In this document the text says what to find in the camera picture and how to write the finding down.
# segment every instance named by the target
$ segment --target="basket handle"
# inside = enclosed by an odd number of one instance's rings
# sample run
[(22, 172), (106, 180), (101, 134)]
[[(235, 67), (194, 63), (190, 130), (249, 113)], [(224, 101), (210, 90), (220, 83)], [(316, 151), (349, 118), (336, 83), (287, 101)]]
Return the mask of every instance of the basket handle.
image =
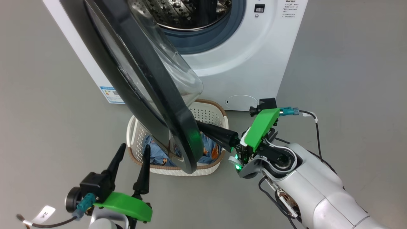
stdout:
[(133, 115), (129, 120), (129, 124), (127, 125), (127, 132), (126, 132), (127, 147), (131, 147), (134, 144), (134, 139), (136, 137), (137, 124), (138, 124), (138, 120)]

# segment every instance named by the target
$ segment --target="blue cable connector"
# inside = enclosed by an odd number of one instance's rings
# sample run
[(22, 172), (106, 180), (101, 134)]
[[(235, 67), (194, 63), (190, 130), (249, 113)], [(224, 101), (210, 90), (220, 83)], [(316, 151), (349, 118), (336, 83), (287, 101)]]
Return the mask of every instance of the blue cable connector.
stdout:
[(281, 107), (280, 108), (280, 115), (279, 116), (286, 116), (286, 115), (299, 115), (300, 110), (298, 107)]
[(72, 213), (72, 217), (77, 217), (75, 220), (79, 221), (85, 214), (85, 212), (93, 206), (96, 202), (96, 196), (93, 193), (88, 193), (77, 205), (77, 209)]

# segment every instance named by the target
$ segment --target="white washing machine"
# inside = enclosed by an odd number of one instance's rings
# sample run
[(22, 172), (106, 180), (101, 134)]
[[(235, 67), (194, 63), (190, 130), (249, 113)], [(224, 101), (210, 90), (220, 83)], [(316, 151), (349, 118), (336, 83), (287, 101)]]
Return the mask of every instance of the white washing machine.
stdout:
[[(154, 18), (166, 36), (161, 37), (164, 42), (174, 46), (202, 81), (199, 98), (242, 111), (256, 106), (259, 99), (276, 97), (308, 2), (117, 1), (143, 8)], [(98, 60), (100, 44), (92, 42), (98, 35), (83, 0), (44, 3), (104, 96), (111, 103), (124, 103), (106, 78), (104, 61)]]

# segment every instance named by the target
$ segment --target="brown basket rim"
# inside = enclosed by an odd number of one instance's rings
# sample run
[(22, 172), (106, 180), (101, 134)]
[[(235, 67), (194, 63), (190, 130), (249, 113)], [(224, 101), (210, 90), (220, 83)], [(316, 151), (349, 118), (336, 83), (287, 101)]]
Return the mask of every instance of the brown basket rim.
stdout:
[[(223, 116), (226, 116), (225, 110), (216, 102), (206, 100), (206, 99), (197, 99), (195, 102), (196, 103), (207, 103), (207, 104), (214, 105), (214, 106), (216, 106), (216, 108), (218, 108), (221, 111)], [(131, 160), (134, 161), (137, 165), (142, 166), (143, 162), (137, 160), (137, 158), (133, 154), (133, 150), (131, 149), (131, 147), (127, 147), (127, 148), (129, 150), (129, 156), (130, 156)], [(221, 154), (218, 157), (218, 159), (216, 159), (216, 161), (214, 163), (209, 164), (209, 165), (197, 166), (197, 170), (204, 170), (204, 169), (209, 169), (209, 168), (214, 167), (215, 165), (217, 165), (223, 159), (223, 157), (225, 156), (225, 153), (226, 153), (226, 150), (222, 150)], [(162, 165), (150, 165), (150, 168), (160, 169), (160, 170), (181, 170), (181, 168), (178, 167), (178, 166), (173, 167), (173, 166), (162, 166)]]

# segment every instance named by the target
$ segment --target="perforated basket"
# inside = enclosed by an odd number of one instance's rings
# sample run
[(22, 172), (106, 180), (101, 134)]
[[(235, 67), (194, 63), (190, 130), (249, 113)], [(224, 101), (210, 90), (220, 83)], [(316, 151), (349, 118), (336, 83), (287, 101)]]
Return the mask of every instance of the perforated basket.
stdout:
[[(189, 108), (196, 120), (229, 129), (226, 112), (219, 104), (209, 100), (198, 99)], [(148, 131), (143, 127), (143, 125), (134, 116), (131, 117), (127, 126), (127, 146), (129, 149), (130, 158), (140, 166), (143, 164), (143, 140), (148, 134)], [(161, 165), (150, 165), (150, 171), (153, 173), (171, 176), (208, 175), (213, 173), (219, 167), (219, 163), (225, 156), (225, 152), (225, 149), (222, 148), (221, 154), (216, 161), (209, 165), (197, 166), (197, 170), (192, 174), (185, 173), (179, 167)]]

